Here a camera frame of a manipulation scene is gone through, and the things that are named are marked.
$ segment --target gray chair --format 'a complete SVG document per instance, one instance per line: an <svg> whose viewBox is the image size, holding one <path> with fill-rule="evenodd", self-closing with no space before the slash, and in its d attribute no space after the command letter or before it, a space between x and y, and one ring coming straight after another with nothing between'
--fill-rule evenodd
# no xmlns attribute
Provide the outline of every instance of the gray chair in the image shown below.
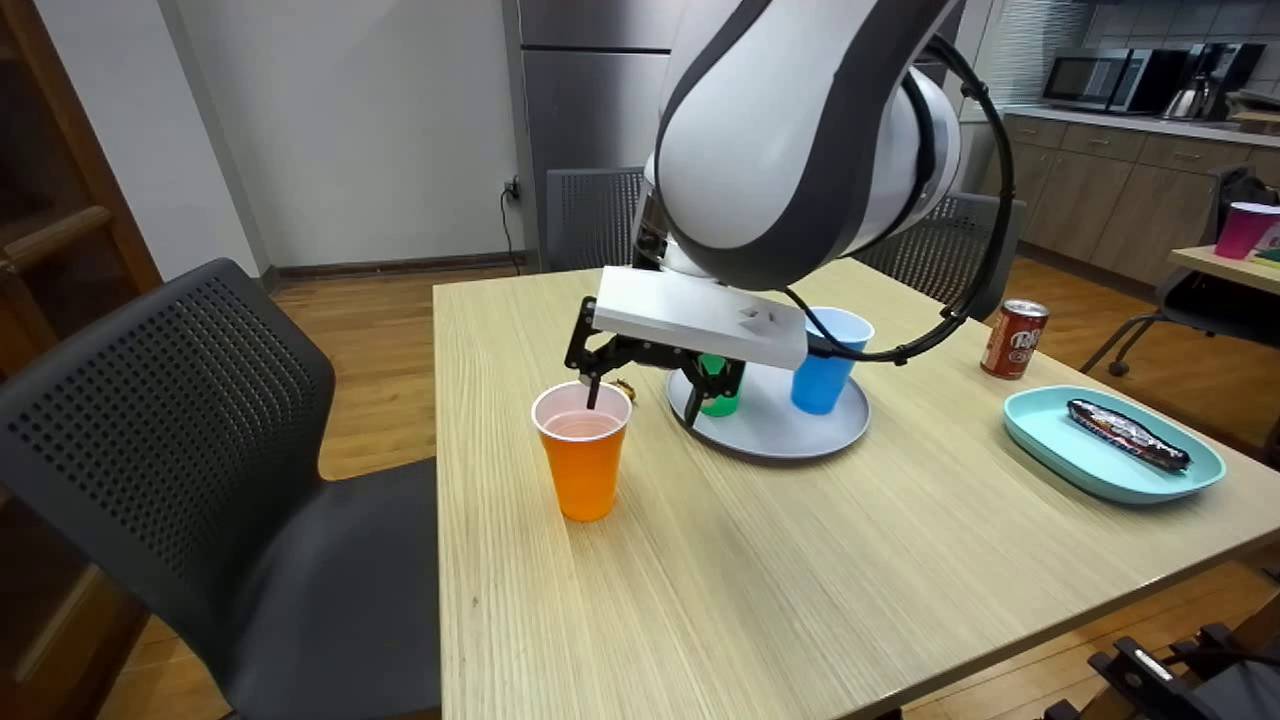
<svg viewBox="0 0 1280 720"><path fill-rule="evenodd" d="M857 260L896 275L901 284L914 284L923 295L935 295L942 303L954 303L987 251L997 208L997 195L954 193L919 224L859 249ZM1017 201L1008 215L1011 238L1019 232L1019 215L1026 206ZM1005 244L992 282L977 291L977 321L992 318L1001 303L1011 257L1017 244Z"/></svg>
<svg viewBox="0 0 1280 720"><path fill-rule="evenodd" d="M206 263L0 390L0 486L164 615L236 715L442 705L435 480L327 486L331 368Z"/></svg>
<svg viewBox="0 0 1280 720"><path fill-rule="evenodd" d="M1204 244L1215 244L1234 201L1266 201L1272 206L1277 193L1268 193L1266 181L1255 181L1248 168L1234 168L1215 181L1215 206L1209 208L1204 220ZM1117 346L1117 355L1108 365L1112 376L1127 376L1127 353L1135 340L1150 338L1154 325L1183 325L1204 338L1240 338L1253 346L1272 346L1280 350L1280 295L1255 291L1221 275L1204 273L1174 273L1156 289L1156 308L1146 318L1126 321L1085 365L1080 371L1092 371Z"/></svg>

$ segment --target red soda can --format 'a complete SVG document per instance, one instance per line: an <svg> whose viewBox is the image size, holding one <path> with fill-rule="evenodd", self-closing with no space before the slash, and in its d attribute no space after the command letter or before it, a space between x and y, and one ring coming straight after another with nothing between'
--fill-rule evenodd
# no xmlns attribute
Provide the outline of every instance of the red soda can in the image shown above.
<svg viewBox="0 0 1280 720"><path fill-rule="evenodd" d="M1047 308L1037 302L1005 302L987 338L984 371L1019 379L1047 325Z"/></svg>

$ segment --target countertop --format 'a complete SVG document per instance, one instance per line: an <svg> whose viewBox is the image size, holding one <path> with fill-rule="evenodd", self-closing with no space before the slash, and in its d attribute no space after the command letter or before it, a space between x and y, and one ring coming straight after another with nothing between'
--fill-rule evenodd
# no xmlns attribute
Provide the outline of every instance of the countertop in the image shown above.
<svg viewBox="0 0 1280 720"><path fill-rule="evenodd" d="M1062 126L1154 132L1154 137L1280 147L1280 137L1240 132L1224 119L1103 115L1103 111L1071 111L1071 109L1047 109L1047 105L1001 105L1001 111L1005 115L1034 115L1034 119L1062 119Z"/></svg>

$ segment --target table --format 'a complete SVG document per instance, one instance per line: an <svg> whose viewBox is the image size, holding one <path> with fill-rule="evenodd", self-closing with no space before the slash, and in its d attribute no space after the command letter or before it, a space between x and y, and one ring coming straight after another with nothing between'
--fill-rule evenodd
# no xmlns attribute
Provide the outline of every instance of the table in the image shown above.
<svg viewBox="0 0 1280 720"><path fill-rule="evenodd" d="M1092 383L1037 355L984 376L984 325L907 368L857 368L874 432L819 466L692 440L669 376L641 413L622 507L563 524L530 401L569 371L597 273L435 289L442 631L448 715L878 715L1280 528L1280 478L1214 446L1230 480L1127 512L1030 460L1001 401ZM935 321L859 263L799 284L879 340Z"/></svg>
<svg viewBox="0 0 1280 720"><path fill-rule="evenodd" d="M1230 257L1215 257L1214 244L1174 249L1170 260L1204 275L1221 275L1221 282L1280 295L1280 263L1272 260L1230 260Z"/></svg>

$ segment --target teal plate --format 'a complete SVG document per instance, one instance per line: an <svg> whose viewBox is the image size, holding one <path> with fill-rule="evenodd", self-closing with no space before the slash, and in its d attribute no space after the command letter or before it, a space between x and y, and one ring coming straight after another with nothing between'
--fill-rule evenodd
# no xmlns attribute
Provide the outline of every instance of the teal plate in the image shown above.
<svg viewBox="0 0 1280 720"><path fill-rule="evenodd" d="M1070 419L1070 401L1097 401L1103 410L1117 410L1170 446L1183 447L1194 466L1183 474L1164 474L1156 466L1146 466L1127 456L1126 447L1085 432ZM1154 415L1141 405L1127 405L1126 397L1092 391L1092 390L1034 390L1005 401L1005 428L1008 438L1034 452L1041 466L1071 480L1078 489L1112 502L1112 506L1174 506L1183 496L1195 496L1230 478L1230 466L1189 438L1183 428Z"/></svg>

